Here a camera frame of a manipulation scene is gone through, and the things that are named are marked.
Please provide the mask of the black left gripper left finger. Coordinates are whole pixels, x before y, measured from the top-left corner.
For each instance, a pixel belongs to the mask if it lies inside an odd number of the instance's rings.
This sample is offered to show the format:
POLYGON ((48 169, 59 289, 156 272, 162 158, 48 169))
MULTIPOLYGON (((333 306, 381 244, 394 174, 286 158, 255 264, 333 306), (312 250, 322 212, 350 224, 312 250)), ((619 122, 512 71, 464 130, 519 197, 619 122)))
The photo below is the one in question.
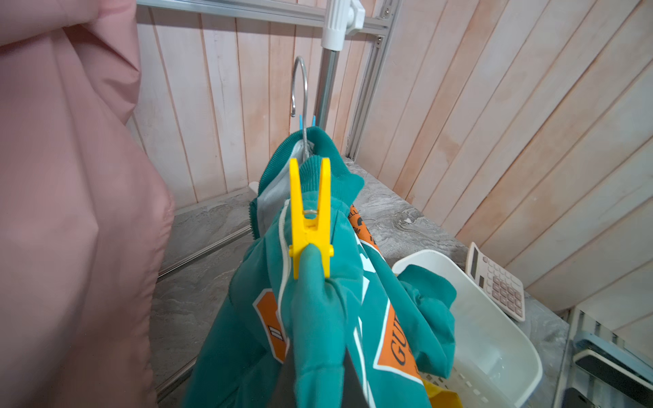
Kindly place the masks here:
POLYGON ((295 408, 296 395, 294 385, 296 382, 294 352, 288 351, 286 359, 277 377, 274 391, 268 400, 268 408, 295 408))

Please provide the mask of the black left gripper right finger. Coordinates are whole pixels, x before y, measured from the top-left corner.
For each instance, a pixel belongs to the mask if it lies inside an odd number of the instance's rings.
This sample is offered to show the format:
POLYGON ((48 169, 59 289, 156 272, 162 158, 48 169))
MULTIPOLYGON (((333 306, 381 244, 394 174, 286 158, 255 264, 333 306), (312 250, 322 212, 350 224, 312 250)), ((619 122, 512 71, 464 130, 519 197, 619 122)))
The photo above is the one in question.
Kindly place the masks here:
POLYGON ((345 351, 343 408, 369 408, 350 353, 345 351))

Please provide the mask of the green sweatshirt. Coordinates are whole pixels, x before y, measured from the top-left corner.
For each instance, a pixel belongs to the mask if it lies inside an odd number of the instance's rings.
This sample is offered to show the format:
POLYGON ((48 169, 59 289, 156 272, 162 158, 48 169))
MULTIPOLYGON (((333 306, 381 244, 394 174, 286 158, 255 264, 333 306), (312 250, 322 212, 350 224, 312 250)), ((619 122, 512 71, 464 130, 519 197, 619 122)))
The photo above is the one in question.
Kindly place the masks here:
POLYGON ((253 245, 234 273, 187 385, 185 407, 267 407, 288 351, 296 407, 343 407, 345 351, 369 407, 431 407, 423 374, 454 365, 457 292, 411 265, 396 275, 353 204, 363 178, 319 127, 274 153, 250 205, 253 245), (305 210, 316 210, 323 158, 332 173, 330 277, 313 245, 294 279, 289 166, 299 163, 305 210))

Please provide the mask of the yellow clothespin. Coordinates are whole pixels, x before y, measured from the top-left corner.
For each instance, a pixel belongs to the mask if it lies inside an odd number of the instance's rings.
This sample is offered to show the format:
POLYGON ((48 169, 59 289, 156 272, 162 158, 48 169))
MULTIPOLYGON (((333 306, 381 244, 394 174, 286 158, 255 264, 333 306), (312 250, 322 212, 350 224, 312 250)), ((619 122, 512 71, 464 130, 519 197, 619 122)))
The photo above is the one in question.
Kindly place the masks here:
POLYGON ((292 222, 292 245, 289 256, 294 265, 294 279, 299 278, 299 266, 302 252, 309 245, 315 246, 321 253, 324 276, 329 278, 331 258, 334 247, 331 243, 331 191, 332 173, 329 158, 323 158, 318 189, 316 210, 305 210, 301 190, 299 163, 293 158, 289 166, 290 204, 292 222))

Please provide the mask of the yellow jacket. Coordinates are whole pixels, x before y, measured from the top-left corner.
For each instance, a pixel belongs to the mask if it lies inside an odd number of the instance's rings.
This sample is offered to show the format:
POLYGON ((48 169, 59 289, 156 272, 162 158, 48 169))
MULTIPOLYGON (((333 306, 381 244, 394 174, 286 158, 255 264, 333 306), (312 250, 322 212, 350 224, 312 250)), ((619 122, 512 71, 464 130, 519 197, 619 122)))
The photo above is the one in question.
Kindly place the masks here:
POLYGON ((456 392, 443 389, 427 380, 423 380, 423 385, 432 408, 464 408, 456 392))

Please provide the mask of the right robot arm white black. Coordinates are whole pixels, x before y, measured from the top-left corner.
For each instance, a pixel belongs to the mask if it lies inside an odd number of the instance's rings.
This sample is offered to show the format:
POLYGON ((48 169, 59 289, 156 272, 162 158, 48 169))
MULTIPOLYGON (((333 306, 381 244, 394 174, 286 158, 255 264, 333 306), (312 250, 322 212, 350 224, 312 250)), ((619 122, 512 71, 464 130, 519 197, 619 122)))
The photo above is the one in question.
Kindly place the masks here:
POLYGON ((651 407, 652 364, 596 324, 570 334, 557 407, 651 407))

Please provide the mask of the white plastic tray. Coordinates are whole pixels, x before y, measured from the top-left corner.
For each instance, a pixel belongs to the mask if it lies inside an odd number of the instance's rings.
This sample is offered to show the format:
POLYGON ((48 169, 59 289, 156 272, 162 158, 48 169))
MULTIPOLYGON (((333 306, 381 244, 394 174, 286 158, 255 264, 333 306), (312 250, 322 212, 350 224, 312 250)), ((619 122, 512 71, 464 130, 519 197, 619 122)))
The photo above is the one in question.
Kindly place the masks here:
POLYGON ((450 258, 422 250, 397 261, 400 275, 418 265, 451 283, 457 298, 456 353, 449 377, 424 373, 435 386, 456 393, 464 407, 522 407, 542 379, 542 363, 527 336, 450 258))

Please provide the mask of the pink white calculator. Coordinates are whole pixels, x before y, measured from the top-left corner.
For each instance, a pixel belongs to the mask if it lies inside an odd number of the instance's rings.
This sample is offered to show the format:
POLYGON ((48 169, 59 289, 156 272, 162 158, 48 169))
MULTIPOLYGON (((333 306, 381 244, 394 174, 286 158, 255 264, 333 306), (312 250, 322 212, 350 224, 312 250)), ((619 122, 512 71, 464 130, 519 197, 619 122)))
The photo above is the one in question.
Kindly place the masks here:
POLYGON ((510 318, 525 321, 525 291, 522 282, 492 261, 472 242, 465 273, 510 318))

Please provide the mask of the pink jacket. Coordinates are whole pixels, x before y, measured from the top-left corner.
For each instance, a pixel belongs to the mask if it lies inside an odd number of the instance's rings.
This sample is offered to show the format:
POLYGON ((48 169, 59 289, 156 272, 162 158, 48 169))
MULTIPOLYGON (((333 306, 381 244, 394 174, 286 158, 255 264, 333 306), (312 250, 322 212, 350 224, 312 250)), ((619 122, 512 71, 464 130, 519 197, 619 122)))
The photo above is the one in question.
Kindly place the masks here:
POLYGON ((127 123, 133 1, 1 4, 1 404, 153 407, 173 197, 127 123))

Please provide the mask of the metal clothes rack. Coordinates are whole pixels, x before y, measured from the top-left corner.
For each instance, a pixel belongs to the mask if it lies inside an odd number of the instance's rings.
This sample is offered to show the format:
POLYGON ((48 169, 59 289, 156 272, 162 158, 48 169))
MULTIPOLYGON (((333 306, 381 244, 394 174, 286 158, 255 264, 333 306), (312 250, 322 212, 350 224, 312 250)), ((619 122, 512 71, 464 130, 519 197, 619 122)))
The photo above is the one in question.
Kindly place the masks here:
POLYGON ((207 314, 253 238, 248 204, 289 134, 319 126, 340 151, 370 99, 392 19, 373 1, 141 1, 144 74, 129 129, 178 205, 156 282, 161 406, 180 397, 207 314))

